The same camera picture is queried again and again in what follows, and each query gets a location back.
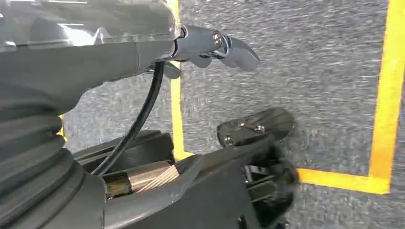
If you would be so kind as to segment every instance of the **black mechanical part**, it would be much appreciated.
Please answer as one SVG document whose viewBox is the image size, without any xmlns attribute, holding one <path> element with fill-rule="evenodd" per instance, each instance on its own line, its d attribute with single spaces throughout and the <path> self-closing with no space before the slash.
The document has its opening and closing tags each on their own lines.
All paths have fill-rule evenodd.
<svg viewBox="0 0 405 229">
<path fill-rule="evenodd" d="M 244 146 L 232 146 L 216 152 L 192 156 L 201 158 L 202 167 L 184 196 L 155 214 L 122 228 L 275 229 L 291 206 L 293 193 L 290 189 L 285 189 L 285 195 L 282 197 L 279 195 L 270 198 L 268 193 L 263 192 L 266 198 L 252 203 L 240 170 L 241 165 L 255 163 L 253 160 L 255 156 L 271 154 L 272 139 L 267 135 L 265 139 Z M 292 167 L 286 167 L 286 169 L 294 170 Z M 296 183 L 293 182 L 291 186 L 296 187 Z"/>
<path fill-rule="evenodd" d="M 218 126 L 217 135 L 220 144 L 225 147 L 232 141 L 248 140 L 248 136 L 271 134 L 276 140 L 288 136 L 295 126 L 293 115 L 281 107 L 274 107 L 243 118 L 225 122 Z"/>
<path fill-rule="evenodd" d="M 153 105 L 159 95 L 160 86 L 163 80 L 164 62 L 155 63 L 155 73 L 145 102 L 130 129 L 125 133 L 121 141 L 114 150 L 92 171 L 94 175 L 105 174 L 113 164 L 118 160 L 122 153 L 128 148 L 142 126 L 145 124 Z"/>
<path fill-rule="evenodd" d="M 120 141 L 121 138 L 117 138 L 76 152 L 73 154 L 74 159 L 85 171 L 90 173 L 111 153 Z M 162 133 L 159 130 L 143 130 L 135 137 L 109 172 L 126 170 L 157 161 L 168 160 L 173 164 L 173 149 L 170 134 Z"/>
</svg>

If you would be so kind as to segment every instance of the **transparent plastic cover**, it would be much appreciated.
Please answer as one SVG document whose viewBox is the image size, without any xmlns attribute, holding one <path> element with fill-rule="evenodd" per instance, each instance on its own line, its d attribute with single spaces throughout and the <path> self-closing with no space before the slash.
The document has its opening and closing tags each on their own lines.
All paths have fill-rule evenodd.
<svg viewBox="0 0 405 229">
<path fill-rule="evenodd" d="M 163 0 L 0 0 L 0 52 L 174 40 Z"/>
</svg>

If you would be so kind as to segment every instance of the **yellow tape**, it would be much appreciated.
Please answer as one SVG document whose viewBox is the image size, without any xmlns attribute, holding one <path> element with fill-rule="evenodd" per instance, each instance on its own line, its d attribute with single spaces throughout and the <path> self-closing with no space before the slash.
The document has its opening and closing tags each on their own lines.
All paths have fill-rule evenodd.
<svg viewBox="0 0 405 229">
<path fill-rule="evenodd" d="M 378 83 L 369 176 L 390 180 L 404 85 L 405 1 L 391 0 Z"/>
<path fill-rule="evenodd" d="M 65 132 L 64 132 L 63 115 L 61 115 L 61 116 L 59 116 L 59 117 L 60 117 L 61 120 L 62 120 L 62 128 L 61 128 L 61 130 L 57 133 L 57 135 L 63 136 L 63 137 L 64 137 L 64 140 L 67 141 L 67 137 L 66 137 Z"/>
</svg>

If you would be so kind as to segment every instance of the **gray plastic housing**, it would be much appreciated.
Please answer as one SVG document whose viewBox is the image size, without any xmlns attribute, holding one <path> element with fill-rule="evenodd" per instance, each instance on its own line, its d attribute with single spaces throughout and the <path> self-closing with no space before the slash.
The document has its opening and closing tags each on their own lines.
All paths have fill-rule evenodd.
<svg viewBox="0 0 405 229">
<path fill-rule="evenodd" d="M 138 75 L 165 53 L 173 52 L 176 32 L 168 27 L 173 15 L 165 8 L 156 11 L 143 7 L 140 15 L 144 18 L 140 18 L 130 11 L 139 8 L 131 8 L 130 4 L 92 0 L 87 11 L 92 6 L 95 10 L 116 7 L 122 11 L 114 11 L 114 14 L 124 18 L 132 15 L 134 26 L 130 27 L 130 23 L 123 20 L 128 23 L 118 25 L 117 30 L 106 29 L 110 35 L 118 31 L 118 36 L 112 36 L 114 42 L 96 39 L 99 42 L 83 46 L 69 40 L 35 43 L 32 42 L 34 34 L 42 35 L 41 41 L 51 41 L 48 35 L 52 37 L 52 31 L 58 32 L 33 28 L 35 20 L 25 17 L 34 14 L 41 23 L 44 19 L 54 21 L 56 14 L 51 17 L 47 14 L 49 10 L 38 12 L 31 5 L 39 3 L 41 7 L 59 4 L 53 8 L 59 18 L 61 15 L 73 18 L 85 12 L 81 10 L 85 4 L 66 1 L 0 1 L 0 40 L 4 42 L 0 45 L 0 228 L 101 229 L 105 221 L 104 182 L 85 172 L 71 153 L 63 149 L 64 140 L 56 135 L 62 126 L 58 115 L 73 109 L 89 88 Z M 21 13 L 18 17 L 16 5 Z M 86 16 L 103 19 L 105 15 L 92 15 L 90 11 Z M 106 25 L 107 20 L 101 21 L 100 25 Z M 128 31 L 128 28 L 133 29 L 128 36 L 131 39 L 120 40 L 127 36 L 119 36 L 119 29 Z M 164 33 L 167 36 L 161 36 L 163 28 L 167 28 Z M 11 49 L 5 50 L 4 44 Z M 146 210 L 156 211 L 157 206 L 156 203 Z"/>
<path fill-rule="evenodd" d="M 0 52 L 172 41 L 180 34 L 162 0 L 0 0 Z"/>
</svg>

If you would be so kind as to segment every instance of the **gray carpet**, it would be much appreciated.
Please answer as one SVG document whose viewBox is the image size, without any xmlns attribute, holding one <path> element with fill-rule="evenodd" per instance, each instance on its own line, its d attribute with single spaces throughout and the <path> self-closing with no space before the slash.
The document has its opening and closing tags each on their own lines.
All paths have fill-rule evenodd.
<svg viewBox="0 0 405 229">
<path fill-rule="evenodd" d="M 181 20 L 247 41 L 261 58 L 254 72 L 184 64 L 185 149 L 219 148 L 221 122 L 282 106 L 299 123 L 286 150 L 298 167 L 366 175 L 387 2 L 383 0 L 181 0 Z M 108 83 L 84 95 L 65 117 L 72 151 L 121 136 L 136 116 L 150 76 Z M 146 128 L 171 131 L 165 82 Z M 405 121 L 391 194 L 303 184 L 289 213 L 292 228 L 405 228 Z"/>
</svg>

